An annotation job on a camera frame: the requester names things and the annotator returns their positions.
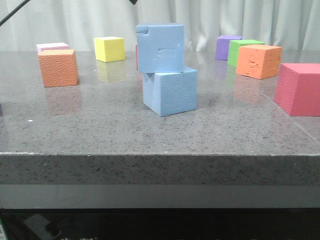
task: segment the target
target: speckled stone surface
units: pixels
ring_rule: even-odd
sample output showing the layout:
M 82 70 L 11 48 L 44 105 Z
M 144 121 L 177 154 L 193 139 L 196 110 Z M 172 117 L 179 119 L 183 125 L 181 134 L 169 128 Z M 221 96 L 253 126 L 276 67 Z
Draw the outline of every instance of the speckled stone surface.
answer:
M 197 110 L 159 117 L 143 103 L 134 52 L 108 67 L 77 52 L 79 85 L 50 89 L 36 52 L 1 56 L 0 184 L 320 183 L 320 117 L 285 114 L 276 76 L 237 75 L 212 53 L 187 52 Z M 282 62 L 319 56 L 283 52 Z

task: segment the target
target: curtain fold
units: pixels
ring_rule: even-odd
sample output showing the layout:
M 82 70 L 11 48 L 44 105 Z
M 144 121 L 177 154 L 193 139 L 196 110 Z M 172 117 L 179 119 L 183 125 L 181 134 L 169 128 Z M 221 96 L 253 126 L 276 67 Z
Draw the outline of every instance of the curtain fold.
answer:
M 22 0 L 0 0 L 4 18 Z M 320 51 L 320 0 L 31 0 L 0 27 L 0 51 L 35 51 L 65 42 L 94 51 L 94 37 L 125 38 L 134 51 L 136 25 L 179 22 L 187 51 L 215 51 L 220 35 L 256 39 L 284 50 Z

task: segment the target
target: stacked blue cubes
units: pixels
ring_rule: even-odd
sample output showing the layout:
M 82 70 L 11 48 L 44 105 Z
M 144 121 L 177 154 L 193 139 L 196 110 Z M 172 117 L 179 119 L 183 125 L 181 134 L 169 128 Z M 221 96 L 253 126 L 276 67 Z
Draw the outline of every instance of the stacked blue cubes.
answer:
M 144 104 L 161 117 L 195 110 L 198 71 L 184 66 L 184 25 L 144 23 L 136 33 Z

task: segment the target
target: granite table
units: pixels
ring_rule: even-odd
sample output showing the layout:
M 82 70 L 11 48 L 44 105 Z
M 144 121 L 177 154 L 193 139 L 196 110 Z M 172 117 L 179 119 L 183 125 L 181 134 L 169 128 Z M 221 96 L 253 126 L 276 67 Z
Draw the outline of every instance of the granite table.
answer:
M 1 52 L 0 208 L 320 207 L 320 117 L 289 117 L 273 102 L 277 77 L 214 56 L 185 54 L 197 110 L 159 117 L 134 52 L 109 63 L 77 52 L 79 85 L 50 88 L 36 52 Z

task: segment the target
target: pink foam cube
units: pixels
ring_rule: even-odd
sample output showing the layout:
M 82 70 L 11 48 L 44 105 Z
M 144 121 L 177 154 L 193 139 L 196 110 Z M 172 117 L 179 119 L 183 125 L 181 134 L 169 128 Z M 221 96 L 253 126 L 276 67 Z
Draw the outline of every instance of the pink foam cube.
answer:
M 54 42 L 54 43 L 43 43 L 37 44 L 36 50 L 38 54 L 44 50 L 62 50 L 62 49 L 70 49 L 69 45 L 64 42 Z
M 320 63 L 282 63 L 274 101 L 290 116 L 320 117 Z

